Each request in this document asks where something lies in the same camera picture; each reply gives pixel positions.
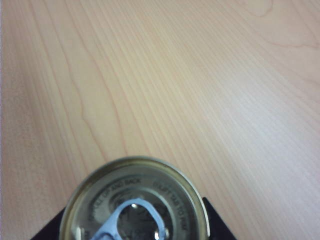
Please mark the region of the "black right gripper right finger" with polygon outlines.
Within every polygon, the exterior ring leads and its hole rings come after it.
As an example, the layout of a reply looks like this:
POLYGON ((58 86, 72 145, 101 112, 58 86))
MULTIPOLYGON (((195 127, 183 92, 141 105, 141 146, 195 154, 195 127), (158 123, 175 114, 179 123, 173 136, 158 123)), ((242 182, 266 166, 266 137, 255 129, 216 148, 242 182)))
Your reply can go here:
POLYGON ((237 240, 206 197, 202 198, 209 220, 209 240, 237 240))

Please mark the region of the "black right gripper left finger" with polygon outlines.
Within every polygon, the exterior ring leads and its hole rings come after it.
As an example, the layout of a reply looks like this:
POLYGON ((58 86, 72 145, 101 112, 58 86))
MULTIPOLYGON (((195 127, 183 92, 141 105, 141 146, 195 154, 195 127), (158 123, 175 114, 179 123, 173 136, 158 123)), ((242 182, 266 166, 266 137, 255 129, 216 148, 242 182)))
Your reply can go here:
POLYGON ((52 218, 30 240, 58 240, 64 211, 65 208, 63 208, 54 218, 52 218))

